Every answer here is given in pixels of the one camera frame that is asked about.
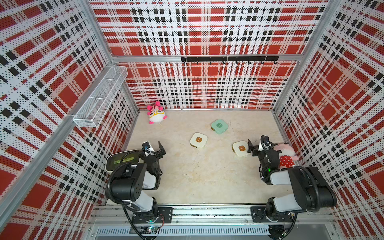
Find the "cream manicure case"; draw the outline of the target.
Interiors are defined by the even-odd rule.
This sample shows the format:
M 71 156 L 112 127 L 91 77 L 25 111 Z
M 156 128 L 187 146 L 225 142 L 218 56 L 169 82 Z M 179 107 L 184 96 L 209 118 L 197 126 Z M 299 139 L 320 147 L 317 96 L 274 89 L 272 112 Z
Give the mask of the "cream manicure case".
M 194 133 L 190 139 L 190 145 L 194 148 L 203 148 L 208 141 L 208 137 L 201 133 Z
M 235 142 L 232 145 L 232 150 L 237 157 L 246 157 L 249 155 L 248 143 L 246 141 Z

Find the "mint green manicure case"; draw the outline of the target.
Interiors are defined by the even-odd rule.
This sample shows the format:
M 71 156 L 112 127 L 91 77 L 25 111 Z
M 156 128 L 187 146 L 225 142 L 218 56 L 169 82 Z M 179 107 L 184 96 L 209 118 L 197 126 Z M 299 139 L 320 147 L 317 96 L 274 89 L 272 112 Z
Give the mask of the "mint green manicure case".
M 211 129 L 218 135 L 223 134 L 228 128 L 229 125 L 222 119 L 217 119 L 211 123 Z

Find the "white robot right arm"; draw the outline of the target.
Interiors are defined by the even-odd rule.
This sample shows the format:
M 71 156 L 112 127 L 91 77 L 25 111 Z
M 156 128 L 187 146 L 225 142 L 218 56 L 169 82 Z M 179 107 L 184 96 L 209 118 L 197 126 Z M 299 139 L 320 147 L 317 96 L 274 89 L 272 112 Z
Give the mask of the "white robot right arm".
M 271 197 L 264 207 L 252 207 L 253 221 L 278 223 L 294 220 L 299 213 L 316 213 L 337 205 L 337 197 L 317 167 L 297 165 L 298 156 L 288 143 L 273 143 L 262 135 L 248 141 L 247 152 L 260 161 L 260 179 L 268 186 L 288 186 L 292 193 Z

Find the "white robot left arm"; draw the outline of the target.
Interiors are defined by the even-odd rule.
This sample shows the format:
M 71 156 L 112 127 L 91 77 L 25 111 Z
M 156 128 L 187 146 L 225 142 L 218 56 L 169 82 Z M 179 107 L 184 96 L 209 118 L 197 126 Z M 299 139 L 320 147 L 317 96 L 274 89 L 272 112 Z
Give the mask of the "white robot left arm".
M 157 200 L 145 191 L 159 188 L 163 175 L 160 159 L 165 154 L 161 143 L 156 151 L 150 142 L 144 142 L 141 149 L 110 155 L 106 160 L 106 171 L 110 174 L 105 190 L 107 199 L 146 223 L 164 223 Z

